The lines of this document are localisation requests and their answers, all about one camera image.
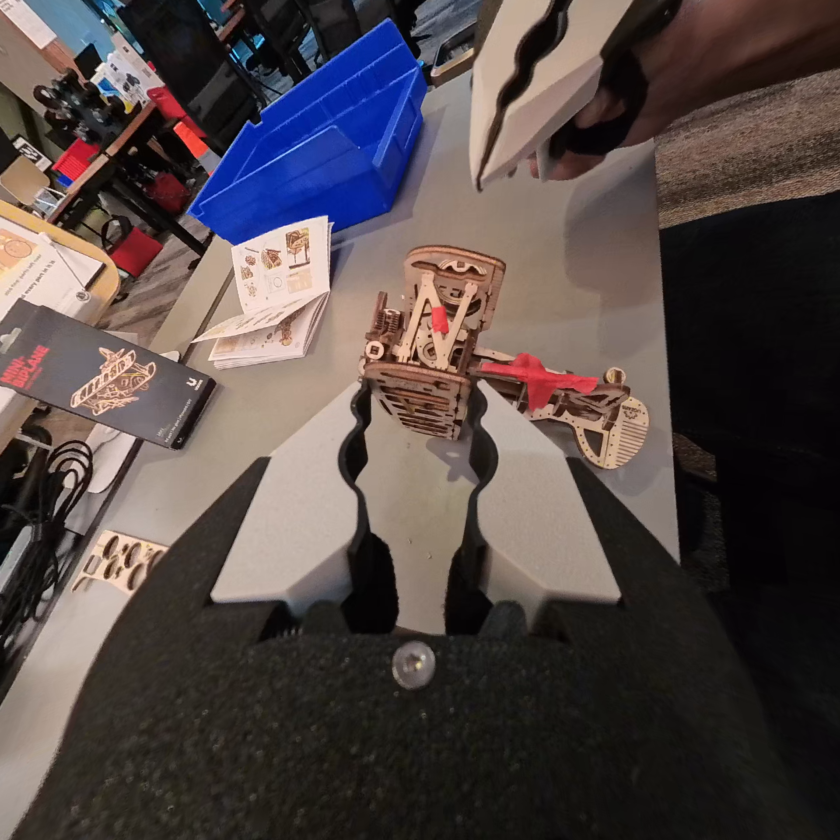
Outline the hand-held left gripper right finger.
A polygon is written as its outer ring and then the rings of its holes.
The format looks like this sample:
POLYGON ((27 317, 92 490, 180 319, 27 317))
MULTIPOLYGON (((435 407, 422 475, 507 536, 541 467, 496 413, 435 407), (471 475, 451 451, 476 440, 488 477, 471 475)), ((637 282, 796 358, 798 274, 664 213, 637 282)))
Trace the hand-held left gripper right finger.
POLYGON ((547 605, 615 606, 622 595, 563 450, 489 384, 466 417, 471 491, 448 574, 448 632, 477 634, 492 606, 513 602, 528 629, 547 605))

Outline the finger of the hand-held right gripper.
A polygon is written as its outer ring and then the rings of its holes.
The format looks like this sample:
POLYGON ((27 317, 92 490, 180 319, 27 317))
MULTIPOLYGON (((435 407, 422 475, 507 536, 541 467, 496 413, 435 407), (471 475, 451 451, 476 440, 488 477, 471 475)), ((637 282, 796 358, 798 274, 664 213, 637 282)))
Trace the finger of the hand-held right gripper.
POLYGON ((530 99, 538 64, 560 42, 560 3, 484 2, 476 29, 469 171, 478 191, 506 174, 535 136, 530 99))
POLYGON ((602 70, 601 49, 631 2, 559 3, 560 42, 538 64, 532 85, 534 96, 530 103, 534 107, 533 127, 537 132, 528 143, 527 153, 506 174, 537 152, 593 99, 602 70))

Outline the wooden biplane model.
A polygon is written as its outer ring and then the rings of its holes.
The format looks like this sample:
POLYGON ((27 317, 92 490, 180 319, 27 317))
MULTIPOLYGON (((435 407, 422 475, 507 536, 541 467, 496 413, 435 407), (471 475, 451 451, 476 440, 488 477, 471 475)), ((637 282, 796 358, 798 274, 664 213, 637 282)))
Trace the wooden biplane model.
POLYGON ((529 410, 527 386, 506 376, 479 373, 482 362, 510 363, 517 355, 480 346, 499 302, 506 264, 464 248, 426 245, 403 262, 402 304, 375 301, 359 372, 384 410, 408 430, 457 440, 475 385, 486 382, 530 422, 552 421, 574 431, 585 459, 618 469, 644 446, 645 404, 632 395, 623 370, 612 367, 592 394, 557 390, 548 405, 529 410), (432 307, 448 311, 449 333, 432 332, 432 307))

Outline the grey desk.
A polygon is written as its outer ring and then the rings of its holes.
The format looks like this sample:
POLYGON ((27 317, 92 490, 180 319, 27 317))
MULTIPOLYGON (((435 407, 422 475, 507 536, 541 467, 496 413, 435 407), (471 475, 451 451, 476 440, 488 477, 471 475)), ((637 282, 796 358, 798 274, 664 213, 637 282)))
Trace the grey desk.
MULTIPOLYGON (((427 94, 423 127, 390 213, 333 235, 332 294, 302 360, 216 372, 206 344, 185 361, 218 388, 196 431, 171 453, 144 444, 113 490, 102 529, 172 545, 253 462, 271 452, 355 381, 378 291, 393 305, 406 252, 454 245, 507 264, 485 347, 527 352, 555 370, 625 370, 652 430, 639 455, 598 476, 676 558, 678 528, 650 143, 613 153, 572 182, 540 183, 523 165, 474 190, 469 177, 469 77, 427 94)), ((150 342, 186 351, 206 326, 239 312, 229 285, 231 246, 216 238, 150 342)), ((374 532, 390 546, 399 626, 444 629, 449 562, 463 532, 466 444, 427 443, 374 407, 370 461, 360 486, 374 532)), ((2 767, 49 763, 81 682, 126 596, 110 584, 62 594, 2 703, 2 767)))

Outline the person's right hand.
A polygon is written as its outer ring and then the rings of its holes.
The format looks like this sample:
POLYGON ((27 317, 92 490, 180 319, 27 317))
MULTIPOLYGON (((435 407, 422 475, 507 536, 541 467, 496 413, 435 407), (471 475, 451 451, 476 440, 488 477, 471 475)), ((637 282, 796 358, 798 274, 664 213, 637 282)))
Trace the person's right hand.
MULTIPOLYGON (((668 27, 633 49, 648 81, 647 99, 620 147, 645 143, 721 100, 838 68, 838 1, 681 3, 668 27)), ((600 88, 574 123, 586 129, 621 109, 600 88)), ((567 152, 543 180, 572 180, 605 157, 567 152)))

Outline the tan plastic bin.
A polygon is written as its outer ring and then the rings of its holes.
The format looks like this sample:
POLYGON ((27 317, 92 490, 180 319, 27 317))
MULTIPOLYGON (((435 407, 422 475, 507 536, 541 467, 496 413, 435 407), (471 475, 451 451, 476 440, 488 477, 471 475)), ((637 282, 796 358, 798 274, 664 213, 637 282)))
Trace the tan plastic bin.
POLYGON ((444 40, 428 73, 428 84, 441 87, 447 81, 466 73, 474 63, 476 23, 472 23, 444 40))

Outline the wooden parts sheet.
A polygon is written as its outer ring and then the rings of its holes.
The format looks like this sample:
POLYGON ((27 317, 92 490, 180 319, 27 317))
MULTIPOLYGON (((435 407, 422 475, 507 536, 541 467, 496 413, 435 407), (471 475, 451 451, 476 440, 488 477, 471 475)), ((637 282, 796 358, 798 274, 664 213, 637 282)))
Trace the wooden parts sheet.
POLYGON ((102 531, 81 564, 70 590, 85 592, 107 583, 133 597, 169 547, 113 530, 102 531))

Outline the black office chair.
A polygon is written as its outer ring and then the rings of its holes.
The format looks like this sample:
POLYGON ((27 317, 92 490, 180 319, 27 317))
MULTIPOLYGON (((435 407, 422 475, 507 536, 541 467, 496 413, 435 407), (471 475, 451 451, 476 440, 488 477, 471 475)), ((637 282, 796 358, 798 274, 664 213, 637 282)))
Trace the black office chair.
POLYGON ((329 60, 329 53, 308 2, 223 1, 227 19, 217 31, 230 49, 244 42, 248 70, 277 71, 296 85, 329 60))
POLYGON ((174 99, 216 145, 227 148, 259 103, 194 1, 130 1, 119 10, 174 99))

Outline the black floor mat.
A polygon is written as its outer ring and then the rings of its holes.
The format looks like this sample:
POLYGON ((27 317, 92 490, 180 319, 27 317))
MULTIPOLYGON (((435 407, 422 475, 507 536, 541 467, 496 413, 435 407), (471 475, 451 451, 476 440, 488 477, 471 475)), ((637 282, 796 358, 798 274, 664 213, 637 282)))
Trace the black floor mat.
POLYGON ((659 238, 673 429, 716 461, 712 603, 791 787, 838 838, 839 195, 659 238))

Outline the instruction booklet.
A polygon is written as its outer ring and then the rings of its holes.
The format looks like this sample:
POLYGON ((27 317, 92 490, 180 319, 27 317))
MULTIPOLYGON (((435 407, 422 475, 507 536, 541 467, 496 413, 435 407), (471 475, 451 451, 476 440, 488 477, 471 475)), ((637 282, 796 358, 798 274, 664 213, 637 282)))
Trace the instruction booklet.
POLYGON ((193 340, 219 371, 302 359, 331 291, 327 216, 277 228, 232 247, 242 312, 193 340))

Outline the red fabric bag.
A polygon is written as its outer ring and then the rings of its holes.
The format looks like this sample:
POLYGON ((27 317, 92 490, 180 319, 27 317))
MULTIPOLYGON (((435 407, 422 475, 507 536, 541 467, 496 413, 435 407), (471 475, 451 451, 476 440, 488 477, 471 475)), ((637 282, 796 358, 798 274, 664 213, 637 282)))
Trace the red fabric bag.
POLYGON ((114 265, 132 279, 139 279, 162 252, 163 244, 135 227, 126 216, 111 216, 101 227, 101 249, 114 265))

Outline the instruction poster board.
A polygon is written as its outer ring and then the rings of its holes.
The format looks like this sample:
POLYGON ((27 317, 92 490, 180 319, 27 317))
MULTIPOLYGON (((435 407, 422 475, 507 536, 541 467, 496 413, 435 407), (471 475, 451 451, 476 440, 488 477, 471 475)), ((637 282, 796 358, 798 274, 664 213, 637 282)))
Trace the instruction poster board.
POLYGON ((70 392, 95 370, 98 322, 120 288, 102 248, 2 202, 2 445, 37 401, 81 416, 70 392))

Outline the wooden workbench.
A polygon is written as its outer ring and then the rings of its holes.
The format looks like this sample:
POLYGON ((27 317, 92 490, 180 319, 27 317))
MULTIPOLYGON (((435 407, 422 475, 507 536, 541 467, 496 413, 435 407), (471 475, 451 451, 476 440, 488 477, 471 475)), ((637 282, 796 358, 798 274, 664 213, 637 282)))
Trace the wooden workbench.
POLYGON ((74 232, 89 211, 100 204, 101 195, 113 198, 138 217, 155 233, 169 234, 197 257, 207 251, 207 242, 194 236, 180 222, 182 211, 171 213, 153 201, 140 183, 140 165, 171 172, 180 182, 194 183, 197 163, 174 132, 175 121, 161 115, 155 104, 148 103, 109 145, 92 157, 91 164, 67 189, 54 211, 47 215, 49 224, 74 232))

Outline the white product box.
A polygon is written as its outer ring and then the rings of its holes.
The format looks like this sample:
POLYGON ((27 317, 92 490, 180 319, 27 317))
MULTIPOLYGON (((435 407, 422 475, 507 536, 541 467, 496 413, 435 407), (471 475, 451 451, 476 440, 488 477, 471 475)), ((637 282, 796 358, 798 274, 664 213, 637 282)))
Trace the white product box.
POLYGON ((133 66, 117 50, 108 54, 94 71, 90 82, 104 98, 119 99, 127 112, 141 110, 150 101, 143 79, 135 75, 133 66))

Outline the cluster of black devices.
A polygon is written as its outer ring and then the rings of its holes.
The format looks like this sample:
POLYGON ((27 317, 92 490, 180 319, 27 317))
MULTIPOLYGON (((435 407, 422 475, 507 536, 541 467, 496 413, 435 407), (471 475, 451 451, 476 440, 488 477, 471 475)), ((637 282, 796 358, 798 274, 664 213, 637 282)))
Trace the cluster of black devices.
POLYGON ((93 83, 80 79, 70 67, 48 85, 33 88, 35 100, 45 115, 71 131, 79 140, 98 147, 110 145, 122 133, 126 111, 123 102, 102 96, 93 83))

